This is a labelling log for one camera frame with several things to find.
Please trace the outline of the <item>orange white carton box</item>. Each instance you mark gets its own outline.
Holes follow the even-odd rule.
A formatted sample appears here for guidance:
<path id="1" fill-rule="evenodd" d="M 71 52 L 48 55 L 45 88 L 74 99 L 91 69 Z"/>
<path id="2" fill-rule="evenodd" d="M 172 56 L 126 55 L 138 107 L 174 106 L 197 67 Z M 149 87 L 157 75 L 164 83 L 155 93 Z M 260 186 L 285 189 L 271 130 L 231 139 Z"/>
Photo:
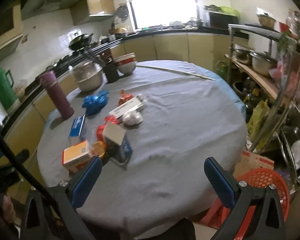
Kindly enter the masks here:
<path id="1" fill-rule="evenodd" d="M 87 140 L 72 145 L 62 152 L 62 165 L 71 168 L 87 162 L 92 157 L 91 147 Z"/>

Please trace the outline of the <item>orange peel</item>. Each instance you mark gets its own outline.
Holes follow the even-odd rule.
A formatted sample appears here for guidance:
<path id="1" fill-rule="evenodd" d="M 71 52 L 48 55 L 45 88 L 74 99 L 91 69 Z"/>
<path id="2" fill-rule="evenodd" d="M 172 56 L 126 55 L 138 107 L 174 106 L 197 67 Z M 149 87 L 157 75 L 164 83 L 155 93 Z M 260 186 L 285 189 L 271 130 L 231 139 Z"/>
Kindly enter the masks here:
<path id="1" fill-rule="evenodd" d="M 106 156 L 106 145 L 102 141 L 96 141 L 91 145 L 91 153 L 101 159 Z"/>

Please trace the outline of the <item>blue carton box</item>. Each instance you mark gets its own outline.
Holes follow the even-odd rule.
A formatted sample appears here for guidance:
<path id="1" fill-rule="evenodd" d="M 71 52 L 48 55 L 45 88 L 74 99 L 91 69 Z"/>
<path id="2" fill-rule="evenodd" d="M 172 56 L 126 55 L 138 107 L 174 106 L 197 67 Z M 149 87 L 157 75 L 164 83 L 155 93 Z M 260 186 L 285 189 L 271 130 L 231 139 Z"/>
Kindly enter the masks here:
<path id="1" fill-rule="evenodd" d="M 69 145 L 73 146 L 85 139 L 85 115 L 75 118 L 68 136 Z"/>

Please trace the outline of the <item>blue plastic bag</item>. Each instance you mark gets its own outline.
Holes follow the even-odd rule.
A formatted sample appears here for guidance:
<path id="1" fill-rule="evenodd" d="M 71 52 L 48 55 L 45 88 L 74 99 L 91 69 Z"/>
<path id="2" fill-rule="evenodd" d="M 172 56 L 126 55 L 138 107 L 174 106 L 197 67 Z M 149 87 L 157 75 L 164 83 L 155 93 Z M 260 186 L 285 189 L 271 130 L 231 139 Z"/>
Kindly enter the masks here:
<path id="1" fill-rule="evenodd" d="M 82 108 L 85 109 L 86 116 L 92 116 L 101 111 L 108 103 L 108 90 L 99 91 L 96 95 L 86 96 L 83 100 Z"/>

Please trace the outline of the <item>white tissue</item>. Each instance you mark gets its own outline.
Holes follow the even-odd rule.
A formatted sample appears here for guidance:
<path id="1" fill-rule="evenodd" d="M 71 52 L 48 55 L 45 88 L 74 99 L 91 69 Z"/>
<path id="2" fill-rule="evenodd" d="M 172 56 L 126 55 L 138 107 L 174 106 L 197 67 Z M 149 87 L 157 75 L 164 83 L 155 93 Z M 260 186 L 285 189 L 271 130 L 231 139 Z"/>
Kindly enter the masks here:
<path id="1" fill-rule="evenodd" d="M 138 111 L 130 111 L 122 116 L 122 122 L 125 126 L 135 126 L 143 122 L 143 117 Z"/>

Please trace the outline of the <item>orange snack wrapper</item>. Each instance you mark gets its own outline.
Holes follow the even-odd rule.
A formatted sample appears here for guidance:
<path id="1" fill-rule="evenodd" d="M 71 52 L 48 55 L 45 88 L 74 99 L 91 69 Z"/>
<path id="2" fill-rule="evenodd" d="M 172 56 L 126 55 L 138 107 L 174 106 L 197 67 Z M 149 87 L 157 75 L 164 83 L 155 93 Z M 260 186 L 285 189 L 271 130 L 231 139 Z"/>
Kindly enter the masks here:
<path id="1" fill-rule="evenodd" d="M 121 90 L 121 96 L 118 101 L 118 106 L 124 104 L 125 102 L 131 100 L 133 98 L 133 94 L 126 94 L 124 90 Z"/>

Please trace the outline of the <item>white medicine box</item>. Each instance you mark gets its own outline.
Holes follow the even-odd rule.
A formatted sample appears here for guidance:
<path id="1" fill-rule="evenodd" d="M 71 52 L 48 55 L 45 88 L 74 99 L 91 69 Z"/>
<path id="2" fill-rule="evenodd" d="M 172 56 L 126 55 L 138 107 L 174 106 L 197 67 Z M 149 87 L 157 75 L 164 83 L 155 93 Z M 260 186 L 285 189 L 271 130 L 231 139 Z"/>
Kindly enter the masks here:
<path id="1" fill-rule="evenodd" d="M 114 116 L 117 119 L 121 119 L 122 116 L 131 111 L 143 111 L 146 108 L 147 99 L 144 95 L 139 94 L 122 105 L 116 107 L 109 112 L 110 116 Z"/>

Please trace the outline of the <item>red plastic bag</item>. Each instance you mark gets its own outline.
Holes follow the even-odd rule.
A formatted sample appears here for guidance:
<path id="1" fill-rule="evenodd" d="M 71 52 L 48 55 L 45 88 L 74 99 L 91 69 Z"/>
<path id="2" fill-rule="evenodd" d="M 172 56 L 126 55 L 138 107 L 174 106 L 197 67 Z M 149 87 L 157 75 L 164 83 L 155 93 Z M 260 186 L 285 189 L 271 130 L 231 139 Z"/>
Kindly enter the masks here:
<path id="1" fill-rule="evenodd" d="M 112 124 L 117 125 L 118 124 L 117 118 L 114 115 L 109 115 L 109 116 L 105 117 L 104 124 L 98 126 L 98 128 L 96 130 L 96 136 L 97 136 L 98 141 L 104 142 L 103 131 L 104 131 L 107 123 L 112 123 Z"/>

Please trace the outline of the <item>metal kitchen rack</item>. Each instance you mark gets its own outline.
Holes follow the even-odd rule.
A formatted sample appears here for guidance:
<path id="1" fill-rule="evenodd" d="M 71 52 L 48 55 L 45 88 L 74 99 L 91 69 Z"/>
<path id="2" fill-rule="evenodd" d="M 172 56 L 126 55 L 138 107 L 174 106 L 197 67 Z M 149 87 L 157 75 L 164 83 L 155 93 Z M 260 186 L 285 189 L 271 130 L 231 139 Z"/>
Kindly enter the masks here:
<path id="1" fill-rule="evenodd" d="M 278 78 L 272 78 L 270 74 L 263 75 L 253 66 L 240 63 L 234 56 L 233 41 L 230 42 L 229 62 L 246 72 L 273 102 L 267 116 L 261 118 L 263 123 L 258 131 L 249 135 L 247 148 L 255 153 L 261 153 L 271 140 L 276 139 L 290 172 L 292 192 L 296 192 L 300 188 L 300 178 L 293 158 L 292 146 L 283 127 L 288 114 L 293 108 L 297 108 L 297 103 L 300 102 L 300 97 L 297 95 L 300 92 L 300 17 L 293 16 L 288 30 L 282 33 L 268 27 L 240 24 L 229 24 L 228 30 L 230 36 L 234 36 L 238 31 L 245 31 L 277 44 L 278 61 L 273 71 L 280 73 Z"/>

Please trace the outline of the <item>red plastic basket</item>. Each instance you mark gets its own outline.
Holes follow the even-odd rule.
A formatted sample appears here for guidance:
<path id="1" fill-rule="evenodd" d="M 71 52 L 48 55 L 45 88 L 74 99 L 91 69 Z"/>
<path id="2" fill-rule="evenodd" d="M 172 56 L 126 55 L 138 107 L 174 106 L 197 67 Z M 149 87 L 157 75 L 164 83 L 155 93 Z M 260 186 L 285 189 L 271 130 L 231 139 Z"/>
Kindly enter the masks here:
<path id="1" fill-rule="evenodd" d="M 245 181 L 237 181 L 237 185 L 236 205 L 212 238 L 235 239 L 244 229 L 243 239 L 286 239 L 283 211 L 275 187 L 251 187 Z"/>

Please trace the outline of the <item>cardboard box on floor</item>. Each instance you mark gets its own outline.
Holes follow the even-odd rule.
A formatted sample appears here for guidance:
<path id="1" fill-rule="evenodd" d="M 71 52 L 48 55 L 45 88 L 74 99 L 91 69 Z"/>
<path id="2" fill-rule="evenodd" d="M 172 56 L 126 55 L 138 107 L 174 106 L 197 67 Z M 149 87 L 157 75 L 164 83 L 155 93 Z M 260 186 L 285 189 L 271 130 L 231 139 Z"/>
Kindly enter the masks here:
<path id="1" fill-rule="evenodd" d="M 253 152 L 243 151 L 234 167 L 233 176 L 238 179 L 242 175 L 257 168 L 274 169 L 274 161 Z"/>

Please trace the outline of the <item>white plastic bag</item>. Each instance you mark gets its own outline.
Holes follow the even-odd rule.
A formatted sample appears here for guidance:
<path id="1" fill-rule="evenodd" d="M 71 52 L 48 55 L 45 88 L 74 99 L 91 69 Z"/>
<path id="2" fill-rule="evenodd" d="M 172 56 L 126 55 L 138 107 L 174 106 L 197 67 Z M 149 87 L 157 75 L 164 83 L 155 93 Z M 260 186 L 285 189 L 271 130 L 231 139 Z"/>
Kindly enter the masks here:
<path id="1" fill-rule="evenodd" d="M 296 169 L 298 170 L 300 168 L 300 140 L 293 143 L 291 150 Z"/>

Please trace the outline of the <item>grey tablecloth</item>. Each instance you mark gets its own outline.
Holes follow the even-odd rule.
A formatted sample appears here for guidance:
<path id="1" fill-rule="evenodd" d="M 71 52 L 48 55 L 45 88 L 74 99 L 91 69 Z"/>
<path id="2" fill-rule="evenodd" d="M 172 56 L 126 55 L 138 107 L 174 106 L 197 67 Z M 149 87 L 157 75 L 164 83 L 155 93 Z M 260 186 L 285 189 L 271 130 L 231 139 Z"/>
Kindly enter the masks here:
<path id="1" fill-rule="evenodd" d="M 85 123 L 89 142 L 117 106 L 121 90 L 144 95 L 146 108 L 143 122 L 126 130 L 133 149 L 130 161 L 123 166 L 108 162 L 78 213 L 123 238 L 161 234 L 180 219 L 210 208 L 216 194 L 203 170 L 205 159 L 214 157 L 224 169 L 232 169 L 247 136 L 238 96 L 215 73 L 184 61 L 140 65 L 215 81 L 138 67 L 131 76 L 105 86 L 107 105 Z"/>

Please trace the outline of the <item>purple thermos bottle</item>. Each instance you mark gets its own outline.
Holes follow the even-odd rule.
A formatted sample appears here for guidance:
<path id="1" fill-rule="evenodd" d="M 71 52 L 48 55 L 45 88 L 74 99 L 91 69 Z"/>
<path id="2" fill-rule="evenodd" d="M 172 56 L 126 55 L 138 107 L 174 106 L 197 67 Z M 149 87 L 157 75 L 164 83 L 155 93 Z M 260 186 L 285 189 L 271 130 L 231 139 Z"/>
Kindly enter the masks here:
<path id="1" fill-rule="evenodd" d="M 53 71 L 44 72 L 39 75 L 40 84 L 45 88 L 50 99 L 58 109 L 63 120 L 69 119 L 74 114 L 74 109 L 67 100 L 65 93 L 60 87 L 57 77 Z"/>

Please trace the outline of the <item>black chopstick holder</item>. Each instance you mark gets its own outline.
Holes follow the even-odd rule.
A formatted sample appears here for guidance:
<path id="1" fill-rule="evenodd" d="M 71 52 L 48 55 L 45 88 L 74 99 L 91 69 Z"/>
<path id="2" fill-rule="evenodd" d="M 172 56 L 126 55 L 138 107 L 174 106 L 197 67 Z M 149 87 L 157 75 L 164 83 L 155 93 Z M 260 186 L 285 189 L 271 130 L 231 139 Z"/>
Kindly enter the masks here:
<path id="1" fill-rule="evenodd" d="M 106 75 L 108 83 L 114 83 L 120 78 L 114 62 L 106 63 L 103 67 L 103 72 Z"/>

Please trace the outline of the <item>stacked red white bowls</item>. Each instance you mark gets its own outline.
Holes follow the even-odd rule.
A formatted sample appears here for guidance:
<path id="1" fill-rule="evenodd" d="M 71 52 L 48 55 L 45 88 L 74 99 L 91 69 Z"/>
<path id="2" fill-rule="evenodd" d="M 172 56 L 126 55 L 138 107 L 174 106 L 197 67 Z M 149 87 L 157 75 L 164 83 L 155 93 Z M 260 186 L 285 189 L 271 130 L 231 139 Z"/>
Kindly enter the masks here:
<path id="1" fill-rule="evenodd" d="M 131 75 L 136 68 L 135 54 L 129 53 L 116 57 L 114 63 L 121 74 Z"/>

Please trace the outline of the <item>green thermos jug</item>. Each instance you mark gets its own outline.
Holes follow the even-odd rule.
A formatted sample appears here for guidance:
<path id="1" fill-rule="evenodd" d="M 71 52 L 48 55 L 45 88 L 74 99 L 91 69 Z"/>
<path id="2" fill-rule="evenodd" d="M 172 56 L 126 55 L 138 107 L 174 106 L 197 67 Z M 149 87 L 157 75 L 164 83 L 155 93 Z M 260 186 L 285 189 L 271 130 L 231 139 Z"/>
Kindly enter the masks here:
<path id="1" fill-rule="evenodd" d="M 11 71 L 0 68 L 0 102 L 7 113 L 12 113 L 19 103 L 13 86 L 14 79 Z"/>

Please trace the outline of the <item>steel pot on shelf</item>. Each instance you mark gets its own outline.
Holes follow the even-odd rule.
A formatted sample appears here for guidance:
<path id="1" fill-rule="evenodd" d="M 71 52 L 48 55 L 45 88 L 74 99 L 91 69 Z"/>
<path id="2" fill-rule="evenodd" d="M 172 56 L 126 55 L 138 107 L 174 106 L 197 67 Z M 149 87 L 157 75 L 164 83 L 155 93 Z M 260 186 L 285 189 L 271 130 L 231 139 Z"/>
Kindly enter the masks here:
<path id="1" fill-rule="evenodd" d="M 270 77 L 269 70 L 276 68 L 277 61 L 267 53 L 251 51 L 249 55 L 251 56 L 253 70 L 264 77 Z"/>

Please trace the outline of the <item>long white stick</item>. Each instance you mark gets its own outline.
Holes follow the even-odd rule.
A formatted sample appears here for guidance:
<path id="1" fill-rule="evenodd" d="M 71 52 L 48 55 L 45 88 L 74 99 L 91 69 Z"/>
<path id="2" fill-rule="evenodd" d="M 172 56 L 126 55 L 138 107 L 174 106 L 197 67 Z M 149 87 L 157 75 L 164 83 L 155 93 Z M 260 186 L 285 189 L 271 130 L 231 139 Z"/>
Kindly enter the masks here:
<path id="1" fill-rule="evenodd" d="M 156 66 L 144 66 L 144 65 L 140 65 L 140 64 L 137 64 L 136 66 L 140 67 L 140 68 L 161 70 L 161 71 L 165 71 L 165 72 L 172 72 L 172 73 L 175 73 L 175 74 L 183 74 L 183 75 L 188 75 L 188 76 L 194 76 L 194 77 L 198 77 L 198 78 L 204 79 L 204 80 L 215 81 L 215 79 L 213 79 L 211 77 L 204 76 L 204 75 L 199 75 L 199 74 L 194 74 L 194 73 L 191 73 L 191 72 L 185 72 L 185 71 L 182 71 L 182 70 L 175 70 L 175 69 L 171 69 L 171 68 L 156 67 Z"/>

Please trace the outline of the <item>black wok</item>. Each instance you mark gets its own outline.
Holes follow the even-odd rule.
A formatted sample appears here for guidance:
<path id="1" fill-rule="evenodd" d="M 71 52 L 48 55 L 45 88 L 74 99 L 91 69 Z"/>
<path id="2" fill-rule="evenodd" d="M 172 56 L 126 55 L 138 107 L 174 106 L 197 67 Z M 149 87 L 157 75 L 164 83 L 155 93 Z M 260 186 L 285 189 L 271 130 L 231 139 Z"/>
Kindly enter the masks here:
<path id="1" fill-rule="evenodd" d="M 91 44 L 93 35 L 94 34 L 91 33 L 76 36 L 73 40 L 70 41 L 68 48 L 70 50 L 77 51 L 88 46 L 89 44 Z"/>

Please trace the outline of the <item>microwave oven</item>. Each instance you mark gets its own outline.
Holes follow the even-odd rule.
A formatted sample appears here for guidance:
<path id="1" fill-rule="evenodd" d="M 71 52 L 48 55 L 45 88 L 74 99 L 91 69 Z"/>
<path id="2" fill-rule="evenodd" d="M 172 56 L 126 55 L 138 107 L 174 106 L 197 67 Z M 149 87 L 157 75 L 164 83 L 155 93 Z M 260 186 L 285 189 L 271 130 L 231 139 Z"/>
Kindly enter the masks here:
<path id="1" fill-rule="evenodd" d="M 228 24 L 239 24 L 237 16 L 213 11 L 206 13 L 206 20 L 208 27 L 217 29 L 228 29 Z"/>

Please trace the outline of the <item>green basin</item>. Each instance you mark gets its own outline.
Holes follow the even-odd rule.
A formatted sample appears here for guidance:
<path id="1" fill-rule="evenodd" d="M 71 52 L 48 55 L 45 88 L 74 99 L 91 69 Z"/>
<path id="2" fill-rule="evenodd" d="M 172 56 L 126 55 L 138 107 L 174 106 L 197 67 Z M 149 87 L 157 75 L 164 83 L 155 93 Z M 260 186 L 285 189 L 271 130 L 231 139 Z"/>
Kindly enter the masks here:
<path id="1" fill-rule="evenodd" d="M 226 7 L 226 6 L 220 6 L 219 9 L 220 9 L 220 12 L 222 12 L 222 13 L 232 15 L 232 16 L 236 16 L 237 18 L 240 18 L 240 13 L 236 9 L 233 9 L 231 7 Z"/>

